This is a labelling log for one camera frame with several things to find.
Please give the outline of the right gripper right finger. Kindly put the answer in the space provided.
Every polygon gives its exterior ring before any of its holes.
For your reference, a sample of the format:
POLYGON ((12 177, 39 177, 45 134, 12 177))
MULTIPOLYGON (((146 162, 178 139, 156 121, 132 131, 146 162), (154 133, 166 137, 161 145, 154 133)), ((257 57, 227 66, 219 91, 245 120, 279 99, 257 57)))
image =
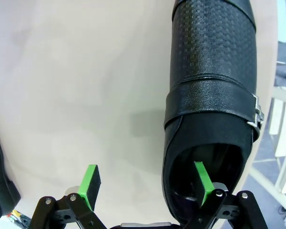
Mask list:
POLYGON ((251 191, 233 195, 215 188, 202 162, 194 162, 193 174, 198 211, 184 229, 210 229, 219 219, 227 220, 234 229, 268 228, 251 191))

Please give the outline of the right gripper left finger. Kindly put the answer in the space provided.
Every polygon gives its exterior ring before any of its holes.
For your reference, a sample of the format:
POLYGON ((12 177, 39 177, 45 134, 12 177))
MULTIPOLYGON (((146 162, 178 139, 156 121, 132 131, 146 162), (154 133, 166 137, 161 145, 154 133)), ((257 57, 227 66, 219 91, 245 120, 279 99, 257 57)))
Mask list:
POLYGON ((31 218, 32 229, 64 229, 76 223, 81 229, 104 229, 105 225, 94 213, 101 185, 97 165, 89 165, 76 192, 56 200, 51 196, 40 198, 31 218))

